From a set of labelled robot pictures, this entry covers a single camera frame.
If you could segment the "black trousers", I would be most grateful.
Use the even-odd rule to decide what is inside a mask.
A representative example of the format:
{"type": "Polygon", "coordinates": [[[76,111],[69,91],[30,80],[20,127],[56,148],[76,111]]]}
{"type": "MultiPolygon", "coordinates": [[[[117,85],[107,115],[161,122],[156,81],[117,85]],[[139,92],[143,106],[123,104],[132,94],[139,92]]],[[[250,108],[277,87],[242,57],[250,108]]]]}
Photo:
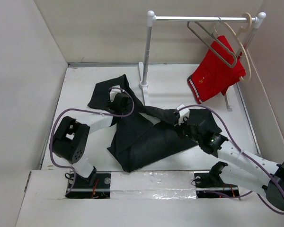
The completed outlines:
{"type": "Polygon", "coordinates": [[[197,145],[185,136],[178,136],[174,110],[144,106],[131,90],[126,75],[97,83],[88,107],[111,112],[109,88],[114,86],[120,86],[132,97],[125,113],[134,110],[128,117],[113,119],[116,132],[108,147],[125,172],[130,173],[197,145]]]}

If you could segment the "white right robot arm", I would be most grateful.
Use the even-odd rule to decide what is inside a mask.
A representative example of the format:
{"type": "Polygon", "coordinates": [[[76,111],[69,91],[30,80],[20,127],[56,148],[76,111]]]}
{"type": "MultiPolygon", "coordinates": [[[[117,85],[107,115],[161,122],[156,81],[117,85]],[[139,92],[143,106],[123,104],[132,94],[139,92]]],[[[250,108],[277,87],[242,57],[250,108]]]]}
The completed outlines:
{"type": "Polygon", "coordinates": [[[206,123],[189,124],[187,120],[176,125],[177,133],[195,142],[206,154],[218,159],[209,172],[197,180],[197,186],[233,184],[265,198],[276,212],[284,214],[284,162],[279,164],[247,151],[239,150],[228,137],[214,132],[206,123]]]}

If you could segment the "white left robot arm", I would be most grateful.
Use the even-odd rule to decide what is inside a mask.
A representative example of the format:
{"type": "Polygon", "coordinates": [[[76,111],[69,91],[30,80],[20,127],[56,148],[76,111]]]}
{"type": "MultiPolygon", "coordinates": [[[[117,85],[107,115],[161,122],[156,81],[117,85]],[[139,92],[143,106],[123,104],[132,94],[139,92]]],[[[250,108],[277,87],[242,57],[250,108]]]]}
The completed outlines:
{"type": "Polygon", "coordinates": [[[134,103],[131,96],[115,88],[110,92],[108,109],[110,112],[88,111],[70,108],[63,111],[56,119],[49,142],[50,159],[58,168],[65,168],[54,161],[54,155],[67,161],[73,171],[72,181],[80,179],[85,187],[96,183],[96,168],[88,161],[81,160],[86,148],[88,136],[102,128],[111,127],[113,120],[129,116],[134,103]]]}

